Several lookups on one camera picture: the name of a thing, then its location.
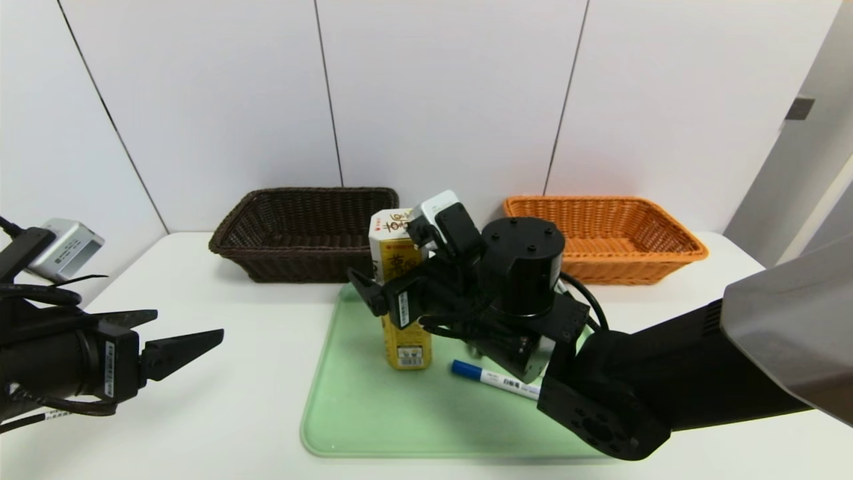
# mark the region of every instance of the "white wall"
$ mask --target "white wall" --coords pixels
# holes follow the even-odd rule
[[[541,195],[585,0],[319,0],[344,185]]]
[[[853,188],[847,187],[835,208],[805,247],[804,253],[824,247],[850,234],[853,234]]]
[[[786,123],[726,229],[765,266],[774,265],[853,153],[853,3],[844,2],[801,93],[809,118]]]
[[[84,222],[107,243],[80,274],[118,275],[165,229],[56,1],[3,0],[2,9],[0,211],[24,227],[52,217]],[[73,289],[88,301],[108,281],[90,280]]]
[[[174,230],[276,185],[635,194],[721,231],[839,0],[64,0]],[[339,147],[335,153],[323,56]]]
[[[250,190],[340,186],[312,0],[62,0],[170,231]]]
[[[549,195],[638,195],[722,231],[837,1],[593,0]]]

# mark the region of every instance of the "orange wicker basket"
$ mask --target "orange wicker basket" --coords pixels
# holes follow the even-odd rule
[[[554,222],[566,237],[563,271],[587,284],[656,284],[708,256],[660,206],[634,196],[512,196],[503,210]]]

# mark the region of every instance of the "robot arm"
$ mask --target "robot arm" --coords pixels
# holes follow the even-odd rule
[[[526,383],[547,364],[537,408],[602,453],[641,460],[672,431],[811,407],[853,421],[853,351],[844,341],[853,323],[840,303],[853,293],[853,260],[839,261],[853,239],[732,284],[721,300],[644,331],[611,331],[602,321],[578,351],[595,322],[587,305],[554,292],[565,242],[556,226],[500,219],[480,233],[455,198],[440,197],[440,208],[426,202],[409,224],[433,257],[384,285],[350,271],[352,283],[397,328],[418,321],[468,342]],[[827,326],[809,313],[829,313],[822,323],[832,327],[820,331]],[[793,336],[773,333],[786,325]],[[826,347],[835,348],[833,361],[809,361]]]
[[[156,310],[86,313],[77,293],[60,288],[77,281],[67,276],[100,248],[100,237],[69,220],[26,230],[0,224],[13,238],[0,251],[0,421],[53,409],[0,424],[0,433],[69,413],[113,415],[148,380],[168,377],[222,341],[222,330],[207,331],[146,342],[140,353],[132,328],[156,319]],[[15,284],[24,269],[54,284]],[[66,400],[75,395],[99,400]]]

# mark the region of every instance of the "label sticker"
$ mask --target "label sticker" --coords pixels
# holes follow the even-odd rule
[[[423,347],[399,347],[397,348],[397,363],[400,366],[423,366]]]
[[[409,324],[409,292],[400,294],[397,301],[400,304],[400,328]]]
[[[115,384],[115,343],[104,342],[104,394],[113,398]]]

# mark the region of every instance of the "blue marker cap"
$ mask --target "blue marker cap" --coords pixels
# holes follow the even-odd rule
[[[453,363],[450,365],[450,371],[460,377],[471,378],[479,382],[480,373],[483,372],[483,369],[464,361],[453,360]]]

